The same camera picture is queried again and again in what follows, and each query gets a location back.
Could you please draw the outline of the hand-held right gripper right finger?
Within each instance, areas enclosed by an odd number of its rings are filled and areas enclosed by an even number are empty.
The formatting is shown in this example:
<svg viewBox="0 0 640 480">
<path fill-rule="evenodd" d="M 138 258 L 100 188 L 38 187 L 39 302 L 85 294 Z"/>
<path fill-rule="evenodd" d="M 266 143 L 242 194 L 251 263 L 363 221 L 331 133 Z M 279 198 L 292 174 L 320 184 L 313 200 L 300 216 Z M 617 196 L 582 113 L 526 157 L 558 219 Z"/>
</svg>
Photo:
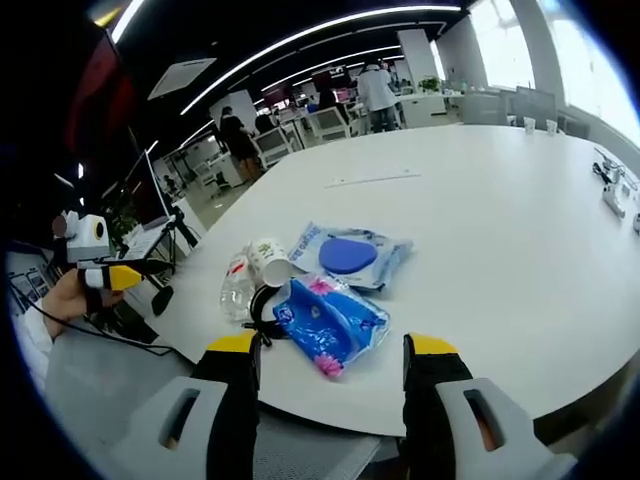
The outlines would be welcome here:
<svg viewBox="0 0 640 480">
<path fill-rule="evenodd" d="M 410 479 L 564 479 L 576 460 L 535 435 L 531 417 L 450 343 L 403 340 L 402 456 Z"/>
</svg>

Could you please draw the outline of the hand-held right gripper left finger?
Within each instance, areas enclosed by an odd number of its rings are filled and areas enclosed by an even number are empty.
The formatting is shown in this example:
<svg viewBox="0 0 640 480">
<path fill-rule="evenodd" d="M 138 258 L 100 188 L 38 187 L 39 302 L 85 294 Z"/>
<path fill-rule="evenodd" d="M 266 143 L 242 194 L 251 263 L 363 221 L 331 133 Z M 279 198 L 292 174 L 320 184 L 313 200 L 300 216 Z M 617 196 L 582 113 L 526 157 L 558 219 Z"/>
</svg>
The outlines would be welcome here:
<svg viewBox="0 0 640 480">
<path fill-rule="evenodd" d="M 134 411 L 122 468 L 132 479 L 251 479 L 259 388 L 259 335 L 217 339 L 191 376 Z"/>
</svg>

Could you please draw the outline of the person's left hand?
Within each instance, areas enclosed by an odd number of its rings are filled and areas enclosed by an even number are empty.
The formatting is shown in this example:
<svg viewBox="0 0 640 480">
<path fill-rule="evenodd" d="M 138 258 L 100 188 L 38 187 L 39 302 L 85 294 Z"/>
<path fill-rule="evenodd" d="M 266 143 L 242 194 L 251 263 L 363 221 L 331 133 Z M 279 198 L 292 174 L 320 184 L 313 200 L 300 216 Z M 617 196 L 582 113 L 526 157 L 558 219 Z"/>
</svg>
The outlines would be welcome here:
<svg viewBox="0 0 640 480">
<path fill-rule="evenodd" d="M 47 314 L 62 321 L 75 319 L 93 310 L 88 305 L 77 269 L 66 272 L 46 294 L 41 305 Z"/>
</svg>

